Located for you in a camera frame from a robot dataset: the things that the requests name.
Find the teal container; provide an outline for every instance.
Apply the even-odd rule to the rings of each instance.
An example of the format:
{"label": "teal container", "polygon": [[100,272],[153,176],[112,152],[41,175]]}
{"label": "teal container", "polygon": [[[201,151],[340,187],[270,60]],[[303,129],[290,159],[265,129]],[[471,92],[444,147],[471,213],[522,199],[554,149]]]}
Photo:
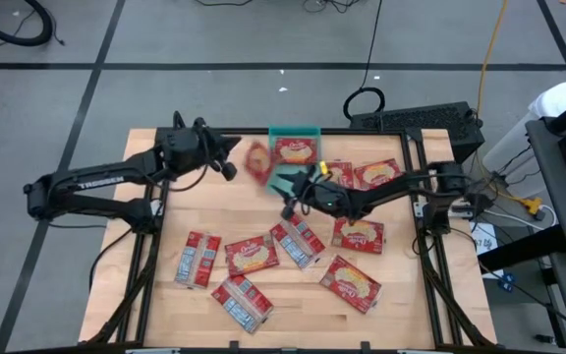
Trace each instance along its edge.
{"label": "teal container", "polygon": [[[270,127],[268,130],[268,145],[274,148],[274,142],[278,138],[311,138],[317,141],[318,152],[317,161],[322,160],[322,143],[320,141],[320,127],[316,126],[290,126],[290,127]],[[316,168],[316,174],[319,173],[319,166]],[[271,194],[277,194],[271,186],[276,186],[281,190],[291,193],[292,183],[282,180],[277,174],[294,174],[299,171],[306,172],[308,165],[279,164],[274,167],[270,178],[267,181],[267,191]]]}

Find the snack box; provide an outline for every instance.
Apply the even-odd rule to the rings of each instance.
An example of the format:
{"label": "snack box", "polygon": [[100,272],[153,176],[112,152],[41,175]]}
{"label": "snack box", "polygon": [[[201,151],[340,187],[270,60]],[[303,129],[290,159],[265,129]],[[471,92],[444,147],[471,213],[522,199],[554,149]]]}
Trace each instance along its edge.
{"label": "snack box", "polygon": [[260,142],[254,141],[246,152],[244,168],[255,178],[260,186],[265,186],[274,169],[274,163],[267,147]]}
{"label": "snack box", "polygon": [[226,245],[225,250],[231,276],[279,264],[270,234]]}
{"label": "snack box", "polygon": [[317,262],[318,254],[324,250],[324,244],[296,214],[292,215],[289,221],[281,220],[274,225],[270,229],[270,235],[279,242],[300,269]]}
{"label": "snack box", "polygon": [[383,242],[382,223],[358,220],[351,225],[346,218],[335,220],[331,239],[333,246],[381,254],[383,253]]}
{"label": "snack box", "polygon": [[333,257],[320,284],[363,314],[376,305],[381,295],[381,284],[338,255]]}
{"label": "snack box", "polygon": [[333,174],[331,181],[345,188],[355,188],[353,177],[353,163],[331,161],[326,162],[326,167]]}
{"label": "snack box", "polygon": [[316,139],[277,138],[274,143],[274,159],[278,163],[315,164],[317,156]]}
{"label": "snack box", "polygon": [[365,191],[399,177],[401,169],[395,159],[391,158],[357,167],[353,170],[353,173],[360,183],[360,189]]}
{"label": "snack box", "polygon": [[190,288],[206,288],[221,241],[221,237],[210,236],[202,232],[190,232],[183,256],[178,263],[176,282]]}
{"label": "snack box", "polygon": [[211,296],[248,333],[254,333],[272,312],[272,303],[242,275],[228,277]]}

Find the wooden table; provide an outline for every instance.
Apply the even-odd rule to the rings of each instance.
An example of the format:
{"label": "wooden table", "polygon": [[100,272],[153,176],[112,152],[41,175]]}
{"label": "wooden table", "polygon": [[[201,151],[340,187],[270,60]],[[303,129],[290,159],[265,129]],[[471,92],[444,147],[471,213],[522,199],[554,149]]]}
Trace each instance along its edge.
{"label": "wooden table", "polygon": [[[151,148],[155,130],[132,130],[125,158]],[[387,243],[383,255],[372,255],[327,246],[321,261],[300,271],[278,247],[280,266],[251,273],[252,281],[274,304],[274,312],[257,333],[247,334],[211,296],[228,276],[223,246],[266,233],[280,221],[281,199],[258,188],[242,168],[251,141],[267,144],[267,136],[244,136],[230,160],[238,166],[237,177],[226,182],[220,174],[208,173],[201,183],[184,193],[170,194],[158,256],[155,282],[147,321],[145,346],[228,347],[239,340],[241,347],[360,348],[369,341],[373,349],[433,348],[421,263],[411,250],[416,236],[411,201],[402,198],[377,207],[368,220],[385,224]],[[415,169],[416,147],[410,144]],[[427,161],[452,160],[446,131],[424,131]],[[400,139],[391,136],[322,136],[322,157],[340,158],[354,164],[394,157],[403,168]],[[187,186],[199,175],[193,172],[173,187]],[[115,199],[140,197],[142,186],[120,185]],[[325,245],[330,245],[333,219],[313,211],[305,217]],[[452,226],[469,233],[466,221]],[[128,229],[121,220],[108,223],[103,247]],[[222,236],[211,283],[205,290],[182,289],[174,276],[191,230]],[[108,252],[99,263],[88,299],[80,339],[93,336],[122,300],[135,237],[129,237]],[[495,334],[473,243],[457,232],[445,236],[446,258],[456,300],[471,321],[491,341]],[[318,284],[331,256],[337,253],[383,284],[376,306],[362,315]],[[450,342],[446,308],[438,299],[444,322],[444,341]],[[132,309],[128,338],[134,338],[140,306]]]}

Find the white paper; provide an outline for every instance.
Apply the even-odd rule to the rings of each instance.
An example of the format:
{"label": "white paper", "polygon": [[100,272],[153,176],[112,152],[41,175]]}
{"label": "white paper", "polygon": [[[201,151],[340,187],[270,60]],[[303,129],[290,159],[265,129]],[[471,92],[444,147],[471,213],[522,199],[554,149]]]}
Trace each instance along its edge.
{"label": "white paper", "polygon": [[[475,225],[472,222],[470,224],[473,229]],[[491,224],[478,223],[478,228],[473,231],[473,239],[476,240],[478,246],[478,256],[497,248],[497,239],[495,237],[495,228]],[[494,273],[498,276],[503,276],[503,269],[496,270]],[[484,279],[497,279],[492,274],[484,274],[481,277]]]}

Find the gray floor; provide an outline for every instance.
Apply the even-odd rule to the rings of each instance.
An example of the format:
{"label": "gray floor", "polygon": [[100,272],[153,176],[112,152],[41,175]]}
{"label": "gray floor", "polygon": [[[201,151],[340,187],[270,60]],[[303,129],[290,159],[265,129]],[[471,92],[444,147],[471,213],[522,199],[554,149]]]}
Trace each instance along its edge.
{"label": "gray floor", "polygon": [[[123,0],[41,3],[56,17],[58,33],[67,45],[52,41],[38,48],[0,47],[0,325],[35,231],[35,223],[25,213],[22,187],[56,169],[77,116],[85,119],[72,167],[121,158],[129,129],[167,126],[175,109],[189,120],[202,116],[213,126],[346,127],[341,106],[361,83],[363,71],[286,68],[292,67],[290,63],[365,62],[378,1],[363,0],[340,15],[332,8],[305,13],[301,0],[255,0],[238,8],[205,8],[191,0],[125,0],[106,56],[109,64],[97,66],[93,63],[111,16]],[[546,4],[566,42],[566,6],[556,0]],[[386,0],[372,61],[478,64],[500,6],[500,0]],[[0,27],[13,31],[28,12],[21,1],[0,0]],[[39,28],[34,17],[21,34],[31,35]],[[173,71],[155,71],[138,66],[103,70],[96,87],[87,86],[91,70],[115,69],[110,67],[115,63],[258,62],[280,63],[280,68],[277,64],[268,70],[176,66]],[[62,70],[31,70],[13,63],[49,63]],[[487,76],[482,155],[526,113],[540,92],[566,81],[566,63],[536,1],[510,2],[491,63],[511,65]],[[531,66],[514,65],[522,63],[554,66],[534,71]],[[476,105],[478,71],[420,68],[371,71],[369,84],[384,90],[388,109],[459,100]],[[79,115],[86,89],[94,95],[88,111]],[[354,103],[355,112],[376,105],[368,97]],[[111,192],[101,193],[110,196]],[[62,223],[66,222],[88,220],[67,217]],[[87,272],[101,234],[48,231],[7,350],[76,343],[85,312]],[[541,348],[530,336],[547,331],[544,320],[537,320],[546,319],[542,309],[492,308],[500,343]],[[534,320],[517,330],[511,324],[521,312]]]}

